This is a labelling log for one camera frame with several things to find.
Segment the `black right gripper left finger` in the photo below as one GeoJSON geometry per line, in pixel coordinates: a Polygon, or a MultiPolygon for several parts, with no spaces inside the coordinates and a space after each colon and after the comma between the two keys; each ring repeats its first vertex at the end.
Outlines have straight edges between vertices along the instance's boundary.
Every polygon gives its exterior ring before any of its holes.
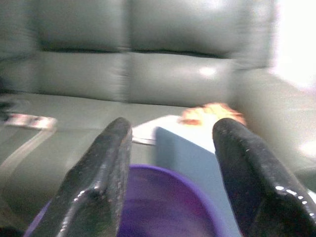
{"type": "Polygon", "coordinates": [[[115,237],[128,180],[132,128],[111,122],[67,173],[33,237],[115,237]]]}

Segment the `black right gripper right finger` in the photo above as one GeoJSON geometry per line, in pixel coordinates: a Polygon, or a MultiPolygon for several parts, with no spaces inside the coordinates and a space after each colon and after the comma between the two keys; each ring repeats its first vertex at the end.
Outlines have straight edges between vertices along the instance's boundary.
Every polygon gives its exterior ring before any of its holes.
{"type": "Polygon", "coordinates": [[[314,201],[262,138],[231,118],[217,121],[212,135],[225,189],[243,236],[315,236],[314,201]]]}

